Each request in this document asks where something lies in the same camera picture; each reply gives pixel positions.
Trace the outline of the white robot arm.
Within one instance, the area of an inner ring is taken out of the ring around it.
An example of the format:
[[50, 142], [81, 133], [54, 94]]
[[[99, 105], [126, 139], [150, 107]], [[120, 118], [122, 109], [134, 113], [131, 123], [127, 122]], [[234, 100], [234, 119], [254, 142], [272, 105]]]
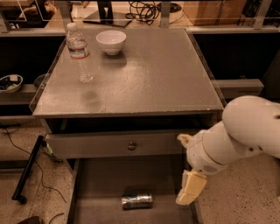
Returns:
[[176, 203], [193, 203], [207, 183], [207, 176], [228, 168], [242, 158], [260, 153], [280, 158], [280, 104], [258, 96], [233, 99], [222, 112], [220, 122], [191, 136], [177, 136], [186, 149], [192, 167], [183, 171]]

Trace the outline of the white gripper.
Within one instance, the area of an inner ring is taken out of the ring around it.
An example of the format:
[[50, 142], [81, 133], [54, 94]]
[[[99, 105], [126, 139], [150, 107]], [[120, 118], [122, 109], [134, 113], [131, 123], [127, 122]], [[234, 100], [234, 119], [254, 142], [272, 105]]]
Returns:
[[194, 136], [189, 134], [177, 136], [182, 146], [186, 148], [186, 160], [193, 168], [191, 171], [183, 171], [181, 189], [176, 198], [178, 205], [189, 206], [199, 197], [207, 183], [206, 175], [214, 175], [228, 168], [226, 164], [220, 164], [209, 156], [203, 142], [205, 133], [202, 130]]

